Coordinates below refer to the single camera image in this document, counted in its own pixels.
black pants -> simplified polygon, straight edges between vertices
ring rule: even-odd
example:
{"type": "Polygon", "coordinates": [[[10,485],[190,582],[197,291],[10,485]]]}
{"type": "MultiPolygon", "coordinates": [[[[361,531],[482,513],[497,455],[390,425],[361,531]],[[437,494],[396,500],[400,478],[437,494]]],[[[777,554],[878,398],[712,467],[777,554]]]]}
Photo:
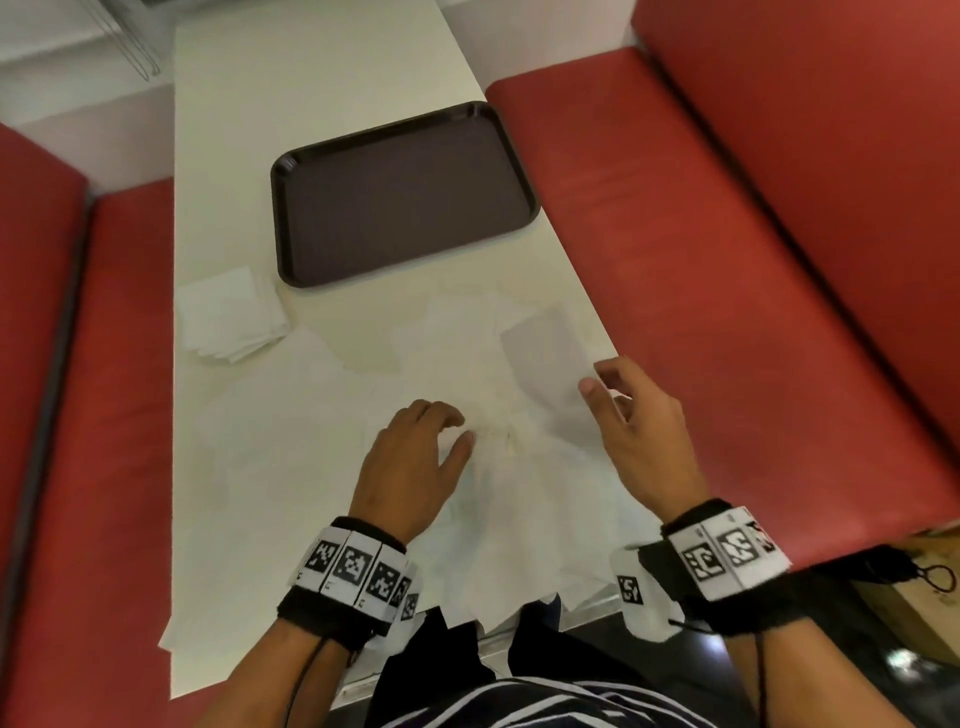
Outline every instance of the black pants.
{"type": "MultiPolygon", "coordinates": [[[[572,635],[551,629],[539,619],[520,620],[507,664],[518,677],[565,682],[609,680],[650,687],[631,667],[572,635]]],[[[387,660],[373,692],[365,728],[379,728],[495,679],[493,671],[480,662],[474,624],[447,629],[440,610],[433,609],[407,648],[387,660]]]]}

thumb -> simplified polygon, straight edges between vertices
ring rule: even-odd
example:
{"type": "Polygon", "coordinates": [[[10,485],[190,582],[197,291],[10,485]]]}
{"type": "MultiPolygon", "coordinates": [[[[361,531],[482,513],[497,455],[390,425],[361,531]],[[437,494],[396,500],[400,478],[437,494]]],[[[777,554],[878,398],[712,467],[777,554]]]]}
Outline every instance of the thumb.
{"type": "Polygon", "coordinates": [[[474,442],[476,442],[476,435],[473,432],[467,430],[461,434],[440,466],[440,482],[449,493],[453,493],[460,481],[460,476],[473,454],[474,442]]]}
{"type": "Polygon", "coordinates": [[[616,403],[607,391],[607,387],[596,379],[581,379],[578,384],[580,394],[587,402],[593,419],[600,425],[600,434],[607,439],[623,428],[623,417],[616,409],[616,403]]]}

left hand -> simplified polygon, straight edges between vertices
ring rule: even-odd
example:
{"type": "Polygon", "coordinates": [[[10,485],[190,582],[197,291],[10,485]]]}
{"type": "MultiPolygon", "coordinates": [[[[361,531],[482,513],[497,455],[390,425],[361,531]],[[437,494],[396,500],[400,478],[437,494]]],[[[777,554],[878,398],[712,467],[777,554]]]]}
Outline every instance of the left hand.
{"type": "Polygon", "coordinates": [[[349,514],[382,528],[405,545],[437,518],[473,452],[464,432],[439,465],[437,435],[464,416],[446,402],[416,400],[381,429],[363,461],[349,514]]]}

red cushion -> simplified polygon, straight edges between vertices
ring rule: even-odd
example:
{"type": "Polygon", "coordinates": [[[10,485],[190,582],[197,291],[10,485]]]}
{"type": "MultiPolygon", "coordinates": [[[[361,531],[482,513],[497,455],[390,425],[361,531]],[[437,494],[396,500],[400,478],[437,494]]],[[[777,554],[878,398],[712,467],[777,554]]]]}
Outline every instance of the red cushion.
{"type": "Polygon", "coordinates": [[[77,244],[86,180],[0,125],[0,573],[77,244]]]}
{"type": "Polygon", "coordinates": [[[956,473],[636,50],[487,95],[618,350],[795,564],[960,516],[956,473]]]}
{"type": "Polygon", "coordinates": [[[960,4],[640,0],[635,25],[960,447],[960,4]]]}
{"type": "Polygon", "coordinates": [[[10,728],[180,726],[196,713],[169,702],[156,646],[170,615],[173,219],[169,180],[94,211],[10,728]]]}

hand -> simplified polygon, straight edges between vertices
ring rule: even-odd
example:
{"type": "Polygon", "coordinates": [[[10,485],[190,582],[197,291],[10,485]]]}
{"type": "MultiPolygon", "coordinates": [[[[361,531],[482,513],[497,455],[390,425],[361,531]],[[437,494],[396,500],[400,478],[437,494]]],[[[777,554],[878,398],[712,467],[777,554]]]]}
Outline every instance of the hand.
{"type": "Polygon", "coordinates": [[[581,379],[580,393],[630,495],[664,523],[709,500],[680,403],[625,356],[598,361],[593,368],[603,384],[581,379]],[[612,399],[608,387],[628,397],[612,399]]]}
{"type": "Polygon", "coordinates": [[[405,545],[437,518],[473,452],[464,432],[442,465],[437,435],[464,423],[446,402],[417,400],[381,429],[360,468],[349,514],[382,528],[405,545]]]}

